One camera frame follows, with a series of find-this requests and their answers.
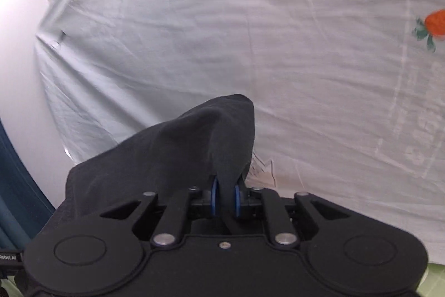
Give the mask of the black trousers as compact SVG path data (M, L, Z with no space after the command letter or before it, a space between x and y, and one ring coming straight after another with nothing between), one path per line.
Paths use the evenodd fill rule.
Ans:
M205 187L210 176L218 179L222 207L234 213L234 186L249 170L254 138L250 99L234 94L208 100L74 166L66 198L42 231L144 192L168 200L181 189Z

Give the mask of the white carrot print sheet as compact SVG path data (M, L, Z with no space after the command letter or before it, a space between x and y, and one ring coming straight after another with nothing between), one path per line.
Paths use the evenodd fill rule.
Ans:
M52 0L35 54L85 161L213 97L255 106L252 172L444 262L444 0Z

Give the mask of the teal curtain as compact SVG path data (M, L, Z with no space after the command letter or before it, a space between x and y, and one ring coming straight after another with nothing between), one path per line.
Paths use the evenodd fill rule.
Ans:
M35 183L4 129L0 130L1 248L22 249L55 208Z

